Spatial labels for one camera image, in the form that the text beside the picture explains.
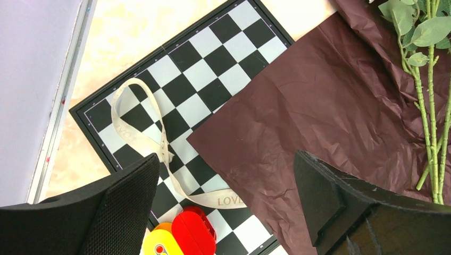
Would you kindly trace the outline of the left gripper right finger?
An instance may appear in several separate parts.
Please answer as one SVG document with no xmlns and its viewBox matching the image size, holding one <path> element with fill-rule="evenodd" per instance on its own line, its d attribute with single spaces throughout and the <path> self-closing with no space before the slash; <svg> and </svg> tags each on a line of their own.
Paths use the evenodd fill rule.
<svg viewBox="0 0 451 255">
<path fill-rule="evenodd" d="M 450 206 L 382 189 L 306 151 L 293 168 L 318 254 L 450 254 Z"/>
</svg>

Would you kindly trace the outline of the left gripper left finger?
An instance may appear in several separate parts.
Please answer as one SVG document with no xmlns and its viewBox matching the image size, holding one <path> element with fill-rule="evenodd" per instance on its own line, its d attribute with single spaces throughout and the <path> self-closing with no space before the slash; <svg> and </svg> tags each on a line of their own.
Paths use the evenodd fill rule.
<svg viewBox="0 0 451 255">
<path fill-rule="evenodd" d="M 151 154 L 36 204 L 1 208 L 1 254 L 139 254 L 160 174 Z"/>
</svg>

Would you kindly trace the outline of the cream ribbon with gold lettering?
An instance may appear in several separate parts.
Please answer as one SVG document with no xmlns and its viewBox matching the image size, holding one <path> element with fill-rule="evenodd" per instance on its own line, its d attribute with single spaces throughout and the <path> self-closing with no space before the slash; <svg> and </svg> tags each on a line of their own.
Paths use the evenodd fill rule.
<svg viewBox="0 0 451 255">
<path fill-rule="evenodd" d="M 123 94 L 124 89 L 133 84 L 138 85 L 143 89 L 143 91 L 147 95 L 148 100 L 151 103 L 151 106 L 156 112 L 157 117 L 159 118 L 162 126 L 161 140 L 159 142 L 156 142 L 152 138 L 138 131 L 135 127 L 125 122 L 116 112 L 116 103 Z M 142 156 L 148 156 L 150 154 L 156 154 L 158 156 L 160 162 L 162 162 L 166 167 L 166 171 L 175 191 L 180 196 L 198 205 L 215 209 L 239 209 L 247 207 L 246 204 L 241 200 L 240 196 L 230 188 L 211 191 L 198 195 L 188 195 L 185 193 L 180 182 L 172 174 L 169 168 L 169 163 L 173 158 L 173 154 L 169 152 L 168 149 L 169 143 L 167 141 L 166 130 L 162 120 L 159 105 L 150 88 L 141 79 L 130 78 L 126 80 L 122 85 L 120 85 L 120 87 L 115 91 L 114 97 L 111 102 L 111 119 L 116 133 L 132 149 L 134 149 Z"/>
</svg>

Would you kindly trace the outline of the dark red wrapping paper sheet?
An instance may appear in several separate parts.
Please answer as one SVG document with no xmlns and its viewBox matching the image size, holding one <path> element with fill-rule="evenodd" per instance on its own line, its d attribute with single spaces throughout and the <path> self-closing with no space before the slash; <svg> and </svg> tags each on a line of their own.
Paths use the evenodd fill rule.
<svg viewBox="0 0 451 255">
<path fill-rule="evenodd" d="M 404 71 L 386 1 L 338 9 L 292 44 L 198 127 L 189 143 L 268 226 L 288 254 L 318 254 L 294 175 L 306 151 L 382 189 L 433 202 L 413 77 Z M 434 68 L 438 135 L 450 96 L 450 52 Z M 444 201 L 450 206 L 450 140 Z"/>
</svg>

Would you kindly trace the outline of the red paper flower bouquet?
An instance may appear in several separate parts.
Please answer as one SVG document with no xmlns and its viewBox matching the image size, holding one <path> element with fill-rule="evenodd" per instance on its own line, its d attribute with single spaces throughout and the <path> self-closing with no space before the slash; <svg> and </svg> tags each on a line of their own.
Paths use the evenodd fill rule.
<svg viewBox="0 0 451 255">
<path fill-rule="evenodd" d="M 437 50 L 450 52 L 450 1 L 386 1 L 378 6 L 381 16 L 391 22 L 404 71 L 414 79 L 425 135 L 427 164 L 416 189 L 426 178 L 431 181 L 434 203 L 443 205 L 446 160 L 450 140 L 450 96 L 447 96 L 442 135 L 438 135 L 435 104 L 434 68 Z"/>
</svg>

